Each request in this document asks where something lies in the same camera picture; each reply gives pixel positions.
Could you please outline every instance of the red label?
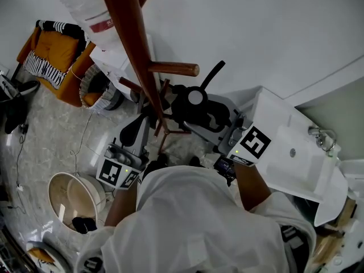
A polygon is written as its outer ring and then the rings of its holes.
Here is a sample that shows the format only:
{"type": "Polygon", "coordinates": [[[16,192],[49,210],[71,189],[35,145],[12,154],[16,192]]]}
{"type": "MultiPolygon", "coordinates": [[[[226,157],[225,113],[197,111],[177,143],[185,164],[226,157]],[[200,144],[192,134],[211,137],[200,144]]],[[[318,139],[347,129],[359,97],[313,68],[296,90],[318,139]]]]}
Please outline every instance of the red label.
{"type": "Polygon", "coordinates": [[[91,25],[90,28],[92,29],[93,32],[101,32],[104,30],[108,30],[109,28],[112,28],[114,26],[114,22],[112,20],[112,18],[96,23],[94,25],[91,25]]]}

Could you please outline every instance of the faucet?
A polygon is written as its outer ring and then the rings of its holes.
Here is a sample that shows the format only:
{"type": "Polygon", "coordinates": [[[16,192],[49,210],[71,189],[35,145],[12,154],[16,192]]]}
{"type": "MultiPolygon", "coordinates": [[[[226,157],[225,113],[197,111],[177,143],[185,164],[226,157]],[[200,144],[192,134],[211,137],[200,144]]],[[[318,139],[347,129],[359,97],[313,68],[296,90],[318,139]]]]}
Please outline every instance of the faucet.
{"type": "Polygon", "coordinates": [[[316,144],[319,148],[322,148],[325,152],[330,152],[336,145],[336,133],[333,130],[324,130],[319,127],[309,127],[308,134],[316,137],[316,144]],[[326,140],[326,136],[332,139],[332,143],[326,140]]]}

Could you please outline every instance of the white sink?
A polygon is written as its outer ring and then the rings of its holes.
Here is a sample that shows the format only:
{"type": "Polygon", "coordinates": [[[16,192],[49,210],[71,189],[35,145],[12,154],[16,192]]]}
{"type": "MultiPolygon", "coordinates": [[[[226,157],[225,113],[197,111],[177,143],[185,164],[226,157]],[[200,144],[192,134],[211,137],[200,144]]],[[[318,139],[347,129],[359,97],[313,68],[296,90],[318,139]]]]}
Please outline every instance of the white sink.
{"type": "Polygon", "coordinates": [[[337,152],[329,157],[314,137],[281,125],[257,167],[270,188],[322,202],[337,152]]]}

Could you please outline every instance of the white box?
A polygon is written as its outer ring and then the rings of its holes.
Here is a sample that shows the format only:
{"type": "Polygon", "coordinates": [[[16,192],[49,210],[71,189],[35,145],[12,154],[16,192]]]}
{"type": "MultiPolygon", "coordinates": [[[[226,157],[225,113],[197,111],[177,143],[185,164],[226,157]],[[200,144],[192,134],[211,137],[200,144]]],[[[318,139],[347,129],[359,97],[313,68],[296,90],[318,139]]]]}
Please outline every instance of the white box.
{"type": "MultiPolygon", "coordinates": [[[[151,60],[155,60],[152,37],[147,34],[148,47],[151,55],[151,60]]],[[[131,100],[130,98],[130,88],[119,83],[120,77],[124,77],[129,81],[140,86],[137,74],[130,64],[130,60],[123,47],[114,49],[112,51],[103,51],[98,46],[95,46],[94,50],[90,54],[90,58],[95,62],[95,64],[102,70],[102,72],[109,78],[109,80],[114,84],[114,86],[120,90],[124,96],[131,100]]],[[[159,74],[153,73],[155,84],[157,89],[160,89],[159,74]]]]}

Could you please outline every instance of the wicker basket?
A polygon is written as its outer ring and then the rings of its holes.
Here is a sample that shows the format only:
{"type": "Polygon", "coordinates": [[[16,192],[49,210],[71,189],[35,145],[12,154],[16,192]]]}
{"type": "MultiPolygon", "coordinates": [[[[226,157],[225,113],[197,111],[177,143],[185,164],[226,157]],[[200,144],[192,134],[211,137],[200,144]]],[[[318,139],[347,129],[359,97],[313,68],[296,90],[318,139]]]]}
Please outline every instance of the wicker basket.
{"type": "Polygon", "coordinates": [[[102,96],[95,102],[94,105],[88,105],[83,97],[88,93],[89,85],[93,79],[93,77],[101,72],[101,70],[93,64],[85,73],[85,77],[81,81],[80,86],[80,98],[82,104],[85,108],[94,110],[99,112],[102,109],[111,110],[116,104],[120,103],[120,96],[123,96],[122,93],[115,88],[115,86],[110,82],[108,88],[104,91],[102,96]]]}

